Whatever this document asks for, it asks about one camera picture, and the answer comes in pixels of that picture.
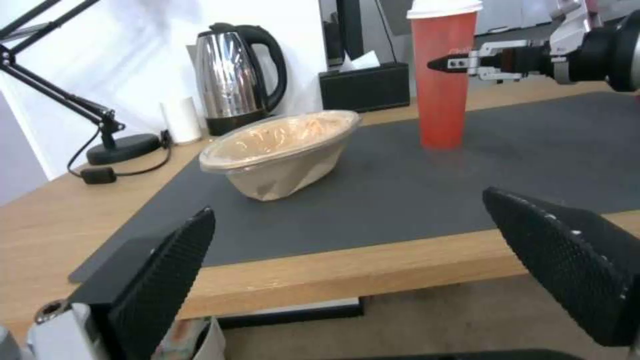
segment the lamp base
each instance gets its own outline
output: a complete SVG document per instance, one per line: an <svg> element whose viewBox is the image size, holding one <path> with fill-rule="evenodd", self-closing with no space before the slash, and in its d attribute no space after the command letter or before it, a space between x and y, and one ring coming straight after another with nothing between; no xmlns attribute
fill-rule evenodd
<svg viewBox="0 0 640 360"><path fill-rule="evenodd" d="M96 145L86 152L91 165L106 165L148 154L160 147L160 139L152 134L125 136L115 140L115 149Z"/></svg>

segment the wooden desk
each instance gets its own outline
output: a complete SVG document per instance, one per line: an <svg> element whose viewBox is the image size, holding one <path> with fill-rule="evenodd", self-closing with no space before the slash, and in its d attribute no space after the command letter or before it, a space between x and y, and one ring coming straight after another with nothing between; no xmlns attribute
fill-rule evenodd
<svg viewBox="0 0 640 360"><path fill-rule="evenodd" d="M608 88L604 84L558 86L548 80L530 80L473 90L467 109L601 90ZM364 123L415 117L417 110L412 105L364 114ZM86 186L65 175L0 208L0 323L23 339L41 305L66 297L76 287L67 282L67 275L205 144L177 147L169 164L158 171L123 177L115 184ZM116 168L148 167L163 156L162 152L149 154ZM640 211L608 218L640 236ZM179 316L254 311L524 272L497 231L480 231L204 268Z"/></svg>

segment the black lamp arm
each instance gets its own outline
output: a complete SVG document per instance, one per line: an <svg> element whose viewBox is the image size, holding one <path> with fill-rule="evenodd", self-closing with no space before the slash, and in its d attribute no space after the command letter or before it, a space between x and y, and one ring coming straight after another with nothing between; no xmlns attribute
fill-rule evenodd
<svg viewBox="0 0 640 360"><path fill-rule="evenodd" d="M22 25L34 19L59 1L60 0L46 0L32 10L26 12L23 16L11 22L9 25L5 26L3 29L0 29L0 43L3 39L15 36L20 31L20 27ZM17 53L34 44L36 41L46 36L46 34L60 27L62 24L66 23L96 2L98 2L98 0L83 1L56 20L38 26L30 36L12 48L0 44L0 54L2 56L0 70L98 126L102 133L102 143L105 148L112 149L115 147L115 141L112 136L113 133L125 128L124 124L115 120L114 110L83 97L68 93L48 80L40 77L38 74L35 74L29 69L16 63Z"/></svg>

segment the stainless steel kettle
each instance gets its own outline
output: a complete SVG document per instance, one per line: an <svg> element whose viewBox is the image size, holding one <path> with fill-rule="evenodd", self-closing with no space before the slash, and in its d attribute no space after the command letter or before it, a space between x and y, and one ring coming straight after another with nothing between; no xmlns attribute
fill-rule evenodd
<svg viewBox="0 0 640 360"><path fill-rule="evenodd" d="M266 45L276 65L278 82L272 94L266 92L253 44ZM259 26L209 26L198 34L194 66L207 127L216 136L267 117L287 88L282 50Z"/></svg>

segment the screw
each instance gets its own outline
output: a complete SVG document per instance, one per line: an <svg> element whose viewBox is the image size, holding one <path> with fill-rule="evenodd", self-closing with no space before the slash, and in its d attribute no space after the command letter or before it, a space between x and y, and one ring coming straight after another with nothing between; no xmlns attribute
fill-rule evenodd
<svg viewBox="0 0 640 360"><path fill-rule="evenodd" d="M40 325L41 323L48 322L56 316L64 313L70 308L71 305L64 299L52 301L38 310L34 317L34 321L36 324Z"/></svg>

